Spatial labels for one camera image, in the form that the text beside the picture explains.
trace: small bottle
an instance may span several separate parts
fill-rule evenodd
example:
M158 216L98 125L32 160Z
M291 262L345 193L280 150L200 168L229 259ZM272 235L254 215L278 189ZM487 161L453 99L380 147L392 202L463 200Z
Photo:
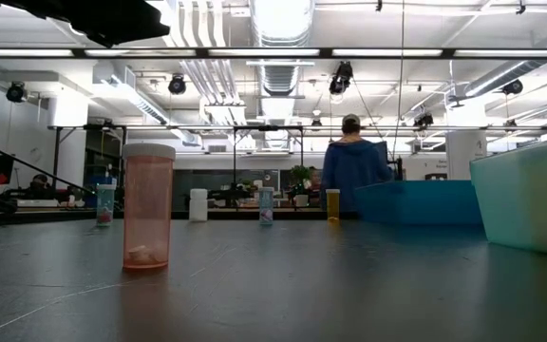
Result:
M208 220L208 190L191 189L189 199L189 220L205 222Z
M274 224L274 189L263 187L259 190L258 217L261 225Z
M110 226L111 222L113 221L113 205L115 203L115 188L116 186L111 184L99 184L96 187L96 191L98 194L97 205L96 205L96 225L97 226L100 226L100 227Z
M339 200L341 190L327 189L327 218L330 223L339 223Z

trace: potted plant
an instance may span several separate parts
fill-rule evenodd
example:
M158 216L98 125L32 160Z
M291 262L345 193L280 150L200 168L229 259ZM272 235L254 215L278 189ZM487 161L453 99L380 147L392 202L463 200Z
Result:
M308 206L310 169L303 165L295 165L291 169L291 176L295 183L291 190L294 204L298 207Z

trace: hat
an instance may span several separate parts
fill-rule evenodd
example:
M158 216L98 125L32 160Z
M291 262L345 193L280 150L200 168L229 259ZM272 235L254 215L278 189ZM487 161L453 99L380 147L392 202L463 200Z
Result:
M360 125L360 118L358 118L358 116L356 114L348 114L348 115L344 116L341 125L348 124L349 120L354 120L355 124Z

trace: column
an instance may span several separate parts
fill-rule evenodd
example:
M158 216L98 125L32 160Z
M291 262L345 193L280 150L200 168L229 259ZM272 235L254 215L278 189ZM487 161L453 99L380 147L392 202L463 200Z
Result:
M484 104L467 102L463 107L448 108L446 121L453 126L485 126ZM470 180L470 162L486 157L486 131L446 133L446 163L449 180Z
M49 99L48 111L51 125L78 126L87 123L87 98L73 91ZM68 133L61 132L61 139ZM58 155L58 177L77 185L84 185L85 131L77 129L60 142ZM58 189L66 184L57 182Z

